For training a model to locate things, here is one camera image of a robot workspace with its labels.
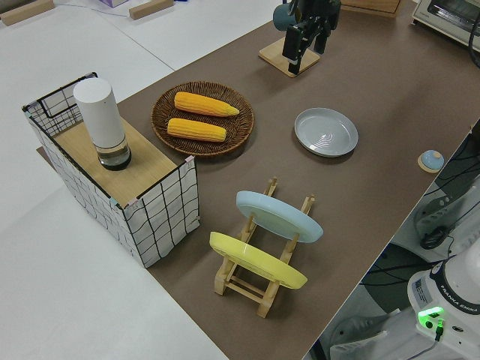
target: corn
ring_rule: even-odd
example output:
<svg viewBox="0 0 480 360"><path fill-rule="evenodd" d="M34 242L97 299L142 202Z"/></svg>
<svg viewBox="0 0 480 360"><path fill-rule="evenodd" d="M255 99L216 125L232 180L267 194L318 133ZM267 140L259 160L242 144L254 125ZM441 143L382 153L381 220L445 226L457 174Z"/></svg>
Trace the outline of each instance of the corn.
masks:
<svg viewBox="0 0 480 360"><path fill-rule="evenodd" d="M210 116L233 116L240 113L224 101L184 91L175 94L175 107L189 113Z"/></svg>
<svg viewBox="0 0 480 360"><path fill-rule="evenodd" d="M173 137L216 143L225 141L227 137L227 130L223 127L185 118L171 118L166 126L166 132Z"/></svg>

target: light blue plate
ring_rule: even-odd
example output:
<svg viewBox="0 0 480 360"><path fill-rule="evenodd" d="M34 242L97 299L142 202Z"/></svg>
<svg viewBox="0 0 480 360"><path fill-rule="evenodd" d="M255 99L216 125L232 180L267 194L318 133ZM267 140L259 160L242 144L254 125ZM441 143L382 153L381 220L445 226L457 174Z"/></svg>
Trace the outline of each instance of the light blue plate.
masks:
<svg viewBox="0 0 480 360"><path fill-rule="evenodd" d="M238 210L253 222L271 233L299 242L315 242L323 235L322 227L297 208L278 199L252 191L237 193Z"/></svg>

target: grid pattern box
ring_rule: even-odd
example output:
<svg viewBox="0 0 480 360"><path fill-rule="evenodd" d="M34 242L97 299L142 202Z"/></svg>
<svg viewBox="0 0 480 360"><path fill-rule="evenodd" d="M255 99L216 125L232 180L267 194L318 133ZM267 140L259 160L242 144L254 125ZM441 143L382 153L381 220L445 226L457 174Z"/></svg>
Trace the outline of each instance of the grid pattern box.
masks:
<svg viewBox="0 0 480 360"><path fill-rule="evenodd" d="M147 268L200 225L195 159L185 159L126 206L120 206L55 140L56 135L83 121L74 86L96 76L89 73L22 109L76 201Z"/></svg>

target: brown tabletop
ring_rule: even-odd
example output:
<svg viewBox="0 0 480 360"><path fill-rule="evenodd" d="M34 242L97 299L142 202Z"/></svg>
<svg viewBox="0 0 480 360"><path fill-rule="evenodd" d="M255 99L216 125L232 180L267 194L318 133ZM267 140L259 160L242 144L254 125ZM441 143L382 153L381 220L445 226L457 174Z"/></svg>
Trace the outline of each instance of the brown tabletop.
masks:
<svg viewBox="0 0 480 360"><path fill-rule="evenodd" d="M185 155L166 147L150 125L166 90L193 80L223 83L253 107L255 127L241 154L198 160L200 228L149 269L229 358L301 359L434 180L417 157L436 149L449 158L478 119L480 70L464 47L410 25L413 8L407 1L395 19L342 11L325 55L296 78L258 57L284 36L268 23L119 104L177 164ZM302 147L293 124L312 107L352 120L354 152L326 158ZM308 282L280 288L262 319L250 299L214 293L222 259L209 247L209 233L237 235L245 219L236 193L262 192L272 176L279 179L275 196L292 206L316 195L310 216L325 235L297 246L291 265ZM284 246L261 229L251 244L276 256Z"/></svg>

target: round wicker plate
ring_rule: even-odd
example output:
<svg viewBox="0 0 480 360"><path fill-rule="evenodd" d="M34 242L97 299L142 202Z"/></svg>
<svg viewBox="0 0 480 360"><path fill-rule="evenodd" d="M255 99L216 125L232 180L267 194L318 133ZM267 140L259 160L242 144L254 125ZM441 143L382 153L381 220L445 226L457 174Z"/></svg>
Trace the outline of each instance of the round wicker plate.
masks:
<svg viewBox="0 0 480 360"><path fill-rule="evenodd" d="M178 110L174 104L177 92L191 92L225 101L240 110L240 113L223 118ZM226 129L226 139L224 142L208 142L170 136L167 133L167 125L171 118L221 126ZM160 96L151 111L151 125L160 140L171 148L189 155L211 157L232 152L245 142L254 128L254 111L243 96L225 85L206 81L187 82L171 88Z"/></svg>

